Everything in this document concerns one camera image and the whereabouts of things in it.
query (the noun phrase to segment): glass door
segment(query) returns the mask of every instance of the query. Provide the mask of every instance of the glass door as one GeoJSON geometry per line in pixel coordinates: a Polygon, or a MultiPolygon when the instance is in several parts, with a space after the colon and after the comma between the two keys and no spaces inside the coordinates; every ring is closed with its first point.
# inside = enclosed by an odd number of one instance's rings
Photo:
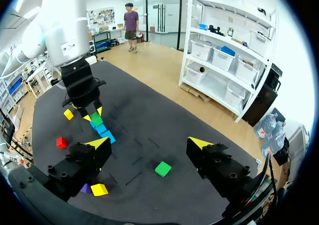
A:
{"type": "Polygon", "coordinates": [[[177,47],[179,0],[148,0],[149,42],[177,47]]]}
{"type": "Polygon", "coordinates": [[[147,9],[146,9],[146,0],[131,0],[133,4],[133,10],[139,14],[139,29],[136,34],[144,34],[144,41],[147,41],[146,33],[146,20],[147,20],[147,9]]]}

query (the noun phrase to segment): blue block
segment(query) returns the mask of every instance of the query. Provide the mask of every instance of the blue block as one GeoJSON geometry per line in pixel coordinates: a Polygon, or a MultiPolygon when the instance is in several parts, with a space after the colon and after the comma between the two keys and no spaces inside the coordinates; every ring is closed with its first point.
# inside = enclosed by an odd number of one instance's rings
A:
{"type": "Polygon", "coordinates": [[[110,137],[111,144],[113,144],[116,141],[110,130],[105,132],[105,133],[103,133],[103,134],[100,134],[100,136],[101,136],[101,138],[110,137]]]}
{"type": "Polygon", "coordinates": [[[104,124],[100,124],[100,125],[96,126],[95,128],[96,128],[96,131],[99,133],[99,135],[108,131],[104,124]]]}
{"type": "Polygon", "coordinates": [[[91,124],[92,128],[96,131],[96,126],[94,125],[94,123],[92,121],[90,121],[90,124],[91,124]]]}

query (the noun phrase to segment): man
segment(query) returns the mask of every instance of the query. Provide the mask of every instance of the man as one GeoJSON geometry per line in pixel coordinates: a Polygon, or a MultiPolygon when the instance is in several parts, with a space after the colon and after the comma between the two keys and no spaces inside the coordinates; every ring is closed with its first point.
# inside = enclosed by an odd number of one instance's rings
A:
{"type": "Polygon", "coordinates": [[[133,4],[132,3],[126,3],[125,8],[128,12],[124,14],[124,22],[125,26],[124,29],[126,29],[125,32],[125,39],[129,40],[130,49],[129,51],[133,51],[133,53],[138,52],[136,45],[136,31],[139,31],[139,14],[136,11],[133,11],[133,4]]]}

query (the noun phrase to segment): white shelf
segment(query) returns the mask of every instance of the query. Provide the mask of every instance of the white shelf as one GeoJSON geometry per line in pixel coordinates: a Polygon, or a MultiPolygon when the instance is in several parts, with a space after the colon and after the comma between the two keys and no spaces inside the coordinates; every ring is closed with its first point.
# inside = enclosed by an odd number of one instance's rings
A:
{"type": "Polygon", "coordinates": [[[248,49],[247,47],[241,45],[240,43],[237,43],[235,41],[233,41],[229,36],[228,37],[224,37],[222,35],[218,35],[218,34],[215,34],[215,33],[212,33],[208,30],[203,30],[203,29],[197,29],[197,28],[193,28],[191,27],[190,28],[190,31],[192,32],[196,32],[196,33],[199,33],[199,34],[203,34],[203,35],[207,35],[207,36],[210,36],[214,39],[217,39],[217,40],[220,40],[222,42],[225,42],[233,47],[236,47],[237,49],[239,49],[241,52],[245,53],[246,55],[248,56],[252,56],[256,59],[258,59],[259,61],[261,61],[262,63],[264,64],[267,64],[268,61],[266,58],[262,57],[261,55],[257,54],[256,52],[252,51],[251,49],[248,49]]]}
{"type": "Polygon", "coordinates": [[[232,68],[229,68],[228,71],[225,71],[215,65],[213,65],[212,63],[208,62],[208,61],[203,61],[201,59],[195,58],[193,56],[191,56],[191,54],[188,54],[186,56],[187,59],[190,59],[196,63],[202,64],[214,71],[216,71],[217,73],[231,79],[232,81],[234,81],[235,83],[239,84],[240,86],[242,86],[243,88],[245,88],[246,90],[248,90],[249,92],[251,92],[252,94],[255,93],[255,89],[251,87],[251,85],[245,83],[244,81],[242,81],[241,79],[237,78],[235,76],[235,71],[232,70],[232,68]]]}
{"type": "Polygon", "coordinates": [[[234,13],[236,15],[242,16],[244,18],[247,18],[257,24],[262,25],[263,27],[269,29],[269,28],[275,28],[275,24],[270,21],[265,15],[261,12],[259,12],[256,8],[254,10],[253,8],[248,8],[247,6],[238,6],[238,5],[232,5],[231,3],[228,3],[223,0],[197,0],[201,2],[205,6],[209,6],[216,9],[222,9],[224,11],[228,11],[231,13],[234,13]]]}
{"type": "Polygon", "coordinates": [[[223,83],[217,79],[214,79],[210,76],[205,76],[202,80],[202,82],[198,85],[193,84],[186,80],[184,77],[182,79],[182,82],[185,84],[188,84],[189,86],[197,89],[198,91],[202,92],[203,94],[206,94],[208,97],[212,98],[216,102],[220,103],[227,109],[229,109],[231,112],[239,116],[239,114],[242,112],[242,102],[235,108],[231,106],[230,104],[226,103],[224,101],[224,96],[227,89],[227,84],[223,83]]]}

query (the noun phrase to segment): cube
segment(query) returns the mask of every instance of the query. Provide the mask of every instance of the cube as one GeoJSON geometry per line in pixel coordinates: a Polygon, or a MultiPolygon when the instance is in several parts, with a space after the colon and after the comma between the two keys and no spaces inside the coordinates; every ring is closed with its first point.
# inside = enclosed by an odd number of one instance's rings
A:
{"type": "Polygon", "coordinates": [[[83,193],[86,193],[86,194],[89,194],[92,192],[92,189],[91,189],[91,185],[89,185],[88,183],[86,183],[83,188],[81,188],[81,192],[83,193]]]}
{"type": "Polygon", "coordinates": [[[91,189],[94,196],[102,196],[109,193],[104,184],[92,185],[91,189]]]}
{"type": "Polygon", "coordinates": [[[69,109],[67,109],[67,110],[64,111],[64,115],[65,115],[65,117],[66,117],[68,120],[71,120],[71,119],[74,117],[74,115],[72,114],[71,110],[69,110],[69,109]]]}
{"type": "Polygon", "coordinates": [[[94,125],[94,123],[92,121],[90,121],[90,124],[91,124],[92,128],[96,131],[96,126],[94,125]]]}
{"type": "Polygon", "coordinates": [[[101,117],[93,120],[92,122],[95,126],[99,126],[100,124],[103,124],[103,120],[101,117]]]}
{"type": "Polygon", "coordinates": [[[65,138],[60,137],[56,139],[56,146],[59,147],[60,149],[65,149],[67,147],[67,142],[65,138]]]}
{"type": "Polygon", "coordinates": [[[97,118],[100,118],[101,116],[99,115],[98,112],[94,112],[93,114],[90,115],[91,120],[95,120],[97,118]]]}
{"type": "Polygon", "coordinates": [[[155,172],[162,176],[162,177],[165,177],[166,174],[168,174],[168,172],[171,170],[171,166],[168,165],[167,163],[165,162],[161,162],[155,169],[155,172]]]}
{"type": "Polygon", "coordinates": [[[96,126],[95,128],[100,135],[108,131],[103,123],[100,124],[99,126],[96,126]]]}
{"type": "Polygon", "coordinates": [[[110,140],[111,140],[111,144],[113,144],[116,141],[110,130],[105,132],[105,133],[103,133],[103,134],[100,134],[100,136],[101,136],[101,138],[109,137],[110,140]]]}

